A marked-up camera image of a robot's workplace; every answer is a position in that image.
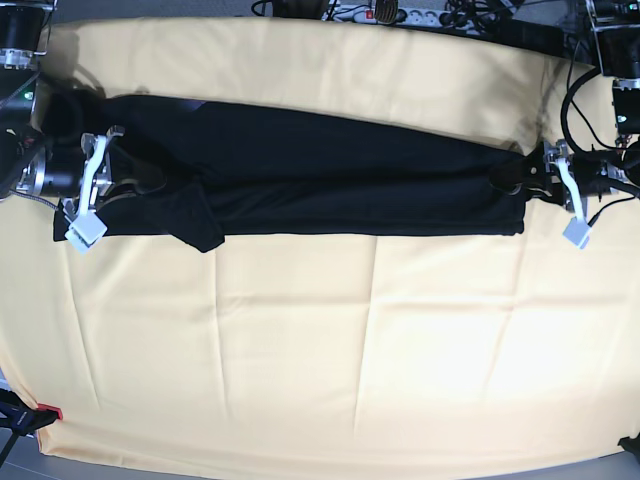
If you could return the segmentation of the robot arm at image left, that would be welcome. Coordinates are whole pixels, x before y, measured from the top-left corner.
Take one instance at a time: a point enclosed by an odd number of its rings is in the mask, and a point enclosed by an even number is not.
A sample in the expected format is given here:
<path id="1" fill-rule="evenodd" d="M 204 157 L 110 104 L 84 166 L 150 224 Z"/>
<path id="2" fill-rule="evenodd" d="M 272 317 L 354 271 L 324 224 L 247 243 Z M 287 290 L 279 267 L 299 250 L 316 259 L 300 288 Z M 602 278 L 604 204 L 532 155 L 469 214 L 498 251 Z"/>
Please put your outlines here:
<path id="1" fill-rule="evenodd" d="M 160 190 L 166 176 L 122 148 L 123 127 L 83 132 L 83 111 L 70 89 L 43 72 L 56 8 L 54 1 L 1 4 L 1 196 L 42 203 L 73 221 Z M 67 102 L 69 132 L 48 135 L 36 126 L 40 88 Z"/>

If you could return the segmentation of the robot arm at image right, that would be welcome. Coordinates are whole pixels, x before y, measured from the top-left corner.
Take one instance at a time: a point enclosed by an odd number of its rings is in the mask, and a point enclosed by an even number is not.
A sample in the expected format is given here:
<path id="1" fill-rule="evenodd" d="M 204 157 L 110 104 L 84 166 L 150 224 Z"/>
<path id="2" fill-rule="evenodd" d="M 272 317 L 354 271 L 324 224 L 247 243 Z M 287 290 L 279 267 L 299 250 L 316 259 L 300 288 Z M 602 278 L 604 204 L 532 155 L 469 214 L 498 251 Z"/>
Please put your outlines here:
<path id="1" fill-rule="evenodd" d="M 562 39 L 572 39 L 575 50 L 584 49 L 593 67 L 579 78 L 569 76 L 560 109 L 562 138 L 555 144 L 541 143 L 531 154 L 496 167 L 490 175 L 494 188 L 515 195 L 562 205 L 579 220 L 594 225 L 587 214 L 589 197 L 603 198 L 615 191 L 627 199 L 639 196 L 639 4 L 636 1 L 583 1 L 578 9 L 578 27 L 573 33 L 540 25 L 516 22 L 511 11 L 521 2 L 502 1 L 490 13 L 493 36 L 530 49 L 539 43 L 555 50 Z M 616 116 L 615 144 L 598 142 L 585 150 L 573 138 L 569 113 L 579 108 L 574 97 L 590 80 L 602 76 L 612 81 Z"/>

